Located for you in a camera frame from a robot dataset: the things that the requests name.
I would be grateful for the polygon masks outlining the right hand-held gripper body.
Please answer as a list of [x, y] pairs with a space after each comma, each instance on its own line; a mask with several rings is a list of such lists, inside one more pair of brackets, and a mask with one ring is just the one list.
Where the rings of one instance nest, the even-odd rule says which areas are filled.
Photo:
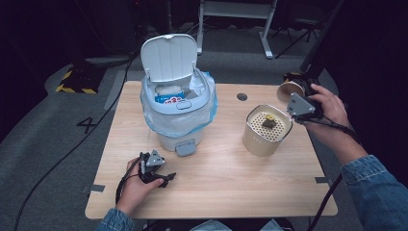
[[287, 112], [299, 124], [314, 122], [323, 118], [323, 111], [319, 102], [296, 92], [291, 94]]

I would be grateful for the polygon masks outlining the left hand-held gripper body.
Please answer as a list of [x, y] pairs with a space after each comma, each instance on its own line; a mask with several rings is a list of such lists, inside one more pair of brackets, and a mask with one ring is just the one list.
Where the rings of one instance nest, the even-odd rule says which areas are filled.
[[156, 149], [153, 149], [151, 153], [140, 153], [140, 180], [147, 184], [155, 181], [156, 179], [164, 179], [166, 177], [157, 174], [157, 170], [165, 163], [165, 159], [158, 153]]

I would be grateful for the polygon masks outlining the brown paper cup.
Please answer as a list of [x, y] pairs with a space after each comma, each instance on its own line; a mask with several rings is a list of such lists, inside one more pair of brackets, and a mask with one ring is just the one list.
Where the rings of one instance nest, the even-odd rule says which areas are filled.
[[293, 93], [303, 95], [304, 88], [296, 81], [287, 81], [281, 84], [277, 89], [277, 99], [284, 105], [287, 105]]

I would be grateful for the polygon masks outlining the wet tea leaves clump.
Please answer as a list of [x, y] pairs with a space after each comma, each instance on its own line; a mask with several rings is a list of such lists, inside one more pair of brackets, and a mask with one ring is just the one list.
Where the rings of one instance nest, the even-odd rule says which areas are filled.
[[275, 121], [275, 117], [273, 115], [265, 115], [265, 121], [263, 122], [262, 126], [272, 129], [276, 126], [277, 122]]

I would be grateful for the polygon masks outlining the beige strainer canister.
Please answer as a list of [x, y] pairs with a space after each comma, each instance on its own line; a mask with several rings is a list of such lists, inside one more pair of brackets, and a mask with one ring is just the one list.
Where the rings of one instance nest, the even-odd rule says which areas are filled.
[[[262, 126], [265, 115], [275, 117], [277, 124], [274, 128]], [[292, 119], [271, 105], [257, 106], [248, 114], [245, 122], [242, 143], [251, 154], [260, 157], [272, 155], [293, 128]]]

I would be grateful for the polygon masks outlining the blue printed drink carton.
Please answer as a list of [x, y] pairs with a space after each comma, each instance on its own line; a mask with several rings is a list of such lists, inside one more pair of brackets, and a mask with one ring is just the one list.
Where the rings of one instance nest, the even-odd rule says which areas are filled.
[[155, 88], [155, 101], [161, 104], [176, 103], [185, 98], [180, 86], [158, 86]]

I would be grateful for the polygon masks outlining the white and blue pedal bin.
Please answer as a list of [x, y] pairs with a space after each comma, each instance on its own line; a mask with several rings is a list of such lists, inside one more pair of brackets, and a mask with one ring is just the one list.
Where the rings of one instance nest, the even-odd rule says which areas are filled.
[[[151, 38], [142, 45], [140, 54], [145, 72], [144, 77], [154, 83], [185, 79], [200, 70], [196, 66], [196, 41], [186, 34], [170, 34]], [[155, 133], [164, 149], [185, 157], [196, 151], [203, 138], [204, 128], [181, 138], [170, 138]]]

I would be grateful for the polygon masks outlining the person's left hand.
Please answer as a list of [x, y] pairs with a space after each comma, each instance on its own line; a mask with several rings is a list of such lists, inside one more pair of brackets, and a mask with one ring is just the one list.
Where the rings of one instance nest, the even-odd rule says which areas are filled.
[[120, 199], [115, 206], [133, 208], [132, 215], [144, 199], [164, 182], [156, 179], [148, 184], [143, 183], [139, 177], [139, 160], [133, 159], [127, 164], [128, 174], [125, 177]]

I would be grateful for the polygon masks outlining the person's right hand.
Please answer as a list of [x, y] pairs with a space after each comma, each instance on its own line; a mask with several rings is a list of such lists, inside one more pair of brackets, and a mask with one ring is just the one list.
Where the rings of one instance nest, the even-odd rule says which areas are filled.
[[[343, 101], [330, 90], [320, 85], [312, 84], [311, 88], [317, 93], [311, 95], [310, 98], [321, 104], [323, 115], [337, 124], [348, 127], [349, 121]], [[344, 137], [347, 137], [347, 134], [344, 132], [331, 128], [327, 125], [308, 122], [305, 124], [305, 127], [321, 142], [326, 144], [330, 143], [331, 141], [341, 141]]]

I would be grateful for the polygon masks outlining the yellow black striped stand base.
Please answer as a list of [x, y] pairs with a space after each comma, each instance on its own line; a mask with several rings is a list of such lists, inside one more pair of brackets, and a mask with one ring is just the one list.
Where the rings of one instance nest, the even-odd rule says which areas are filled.
[[105, 73], [105, 67], [80, 69], [72, 65], [58, 84], [56, 92], [98, 93]]
[[287, 72], [284, 74], [283, 79], [285, 82], [296, 82], [298, 84], [316, 84], [319, 85], [317, 78], [309, 78], [306, 73], [301, 72]]

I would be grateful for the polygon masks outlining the blue plastic bin bag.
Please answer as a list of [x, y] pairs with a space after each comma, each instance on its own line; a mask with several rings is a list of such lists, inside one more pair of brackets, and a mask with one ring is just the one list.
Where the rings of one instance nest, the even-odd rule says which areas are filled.
[[[155, 101], [158, 86], [180, 86], [185, 98], [169, 104]], [[151, 130], [170, 138], [181, 138], [200, 131], [217, 114], [217, 92], [214, 78], [197, 70], [185, 79], [154, 83], [147, 77], [141, 82], [140, 101], [144, 119]]]

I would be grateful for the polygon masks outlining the black slanted stand pole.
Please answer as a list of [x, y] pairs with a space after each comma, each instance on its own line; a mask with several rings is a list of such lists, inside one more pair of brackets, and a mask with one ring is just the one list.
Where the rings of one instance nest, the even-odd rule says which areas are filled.
[[302, 65], [300, 66], [300, 70], [303, 72], [307, 72], [310, 68], [310, 66], [312, 65], [312, 62], [316, 56], [316, 54], [319, 51], [319, 48], [324, 40], [324, 37], [326, 36], [331, 24], [333, 23], [333, 21], [336, 18], [336, 15], [338, 14], [342, 4], [344, 3], [344, 0], [336, 0], [336, 6], [333, 9], [333, 11], [328, 15], [327, 19], [325, 20], [325, 22], [322, 25], [322, 30], [316, 40], [316, 42], [314, 43], [314, 45], [312, 46], [311, 50], [309, 51], [309, 53], [307, 54], [307, 56], [305, 57], [305, 59], [303, 60]]

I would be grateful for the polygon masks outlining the black tripod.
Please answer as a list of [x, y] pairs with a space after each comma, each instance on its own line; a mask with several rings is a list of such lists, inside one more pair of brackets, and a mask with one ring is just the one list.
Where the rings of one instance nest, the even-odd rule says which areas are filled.
[[[282, 30], [286, 30], [290, 44], [284, 48], [281, 52], [279, 52], [275, 58], [280, 58], [283, 54], [289, 51], [293, 46], [295, 46], [298, 42], [300, 42], [303, 38], [306, 38], [306, 41], [310, 40], [310, 36], [314, 36], [315, 39], [318, 38], [316, 34], [316, 30], [321, 30], [324, 25], [322, 20], [317, 19], [306, 19], [306, 18], [294, 18], [287, 21], [285, 26], [282, 26], [278, 29], [278, 31], [274, 34], [275, 36], [278, 35]], [[296, 38], [292, 39], [291, 30], [302, 32], [302, 34]]]

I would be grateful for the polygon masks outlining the person's legs in jeans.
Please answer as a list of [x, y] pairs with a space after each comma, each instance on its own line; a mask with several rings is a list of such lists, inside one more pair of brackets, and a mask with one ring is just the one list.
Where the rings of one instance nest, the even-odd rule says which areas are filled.
[[217, 220], [209, 219], [195, 225], [190, 231], [285, 231], [275, 219], [266, 223], [251, 220]]

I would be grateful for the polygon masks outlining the white desk frame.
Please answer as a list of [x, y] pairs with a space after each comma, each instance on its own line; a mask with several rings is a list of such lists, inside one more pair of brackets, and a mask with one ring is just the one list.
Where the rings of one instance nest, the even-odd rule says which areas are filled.
[[273, 53], [268, 43], [268, 32], [270, 29], [272, 19], [274, 17], [277, 1], [278, 0], [271, 0], [271, 2], [267, 4], [257, 4], [257, 3], [234, 3], [234, 2], [217, 2], [210, 0], [200, 0], [200, 6], [198, 11], [198, 34], [196, 38], [197, 54], [201, 55], [203, 52], [204, 17], [221, 16], [221, 17], [263, 19], [266, 23], [264, 30], [259, 33], [259, 38], [263, 45], [266, 58], [272, 59]]

